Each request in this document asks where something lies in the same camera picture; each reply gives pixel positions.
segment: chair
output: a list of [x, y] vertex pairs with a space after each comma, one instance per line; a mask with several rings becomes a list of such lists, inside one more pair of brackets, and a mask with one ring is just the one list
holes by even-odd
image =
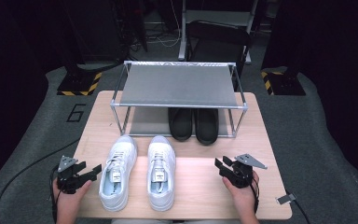
[[[251, 45], [243, 27], [210, 21], [192, 21], [186, 28], [188, 62], [236, 63], [239, 78]], [[238, 87], [233, 78], [234, 90]]]

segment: yellow and black tape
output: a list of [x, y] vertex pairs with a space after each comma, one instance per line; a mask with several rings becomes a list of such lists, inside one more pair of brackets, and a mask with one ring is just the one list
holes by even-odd
[[271, 83], [269, 82], [269, 74], [274, 74], [274, 75], [283, 75], [282, 72], [261, 72], [261, 77], [263, 78], [264, 81], [264, 85], [266, 86], [268, 95], [273, 95], [274, 94], [274, 90], [271, 87]]
[[98, 82], [100, 81], [102, 75], [102, 73], [99, 73], [95, 76], [88, 91], [57, 91], [57, 95], [92, 95], [95, 89], [97, 89]]

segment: hand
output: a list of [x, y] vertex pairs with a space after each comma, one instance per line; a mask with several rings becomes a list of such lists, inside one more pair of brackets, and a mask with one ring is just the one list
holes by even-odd
[[57, 224], [72, 224], [76, 221], [80, 202], [89, 191], [91, 181], [88, 180], [75, 194], [66, 194], [58, 189], [57, 178], [53, 182], [54, 200], [57, 202]]
[[[257, 190], [256, 183], [258, 183], [259, 178], [255, 171], [253, 171], [253, 176], [254, 180], [252, 181], [252, 186], [255, 190]], [[237, 187], [233, 186], [226, 177], [223, 177], [223, 183], [231, 193], [235, 208], [240, 215], [241, 223], [259, 223], [255, 217], [255, 196], [252, 192], [252, 189], [250, 187], [238, 189]]]

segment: black curtain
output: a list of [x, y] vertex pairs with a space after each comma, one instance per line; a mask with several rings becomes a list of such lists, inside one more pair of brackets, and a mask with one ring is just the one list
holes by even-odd
[[279, 66], [312, 80], [329, 132], [358, 170], [358, 1], [282, 0], [262, 69]]
[[[20, 142], [45, 98], [48, 90], [45, 71], [48, 67], [58, 66], [57, 63], [44, 66], [37, 59], [36, 49], [30, 44], [31, 37], [27, 38], [26, 32], [23, 32], [25, 28], [20, 26], [21, 21], [18, 22], [13, 16], [13, 10], [18, 8], [13, 6], [10, 10], [0, 0], [0, 169]], [[37, 23], [32, 17], [25, 23], [29, 22]], [[34, 35], [40, 35], [37, 34], [40, 31], [37, 25], [34, 28]]]

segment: gray carpet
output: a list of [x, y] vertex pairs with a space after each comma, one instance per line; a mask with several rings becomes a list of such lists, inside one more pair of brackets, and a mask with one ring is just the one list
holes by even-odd
[[[299, 75], [306, 96], [270, 96], [264, 87], [260, 66], [268, 40], [265, 34], [254, 37], [252, 64], [245, 66], [241, 85], [245, 91], [253, 92], [259, 103], [283, 184], [297, 196], [311, 223], [358, 223], [358, 173], [326, 130], [314, 85]], [[148, 52], [139, 49], [131, 55], [140, 61], [176, 61], [178, 50], [179, 44], [168, 48], [149, 43]], [[88, 64], [86, 68], [103, 65], [106, 64]], [[114, 89], [121, 66], [103, 72], [91, 96], [56, 95], [65, 70], [47, 74], [46, 99], [0, 172], [0, 192], [23, 168], [81, 136], [98, 92]], [[75, 105], [84, 111], [81, 120], [66, 122]], [[48, 199], [49, 173], [62, 155], [74, 155], [76, 145], [77, 142], [42, 160], [9, 185], [0, 201], [1, 223], [53, 223]], [[291, 206], [290, 219], [262, 223], [306, 223], [298, 207], [294, 203]], [[78, 223], [110, 223], [110, 220], [80, 218]]]

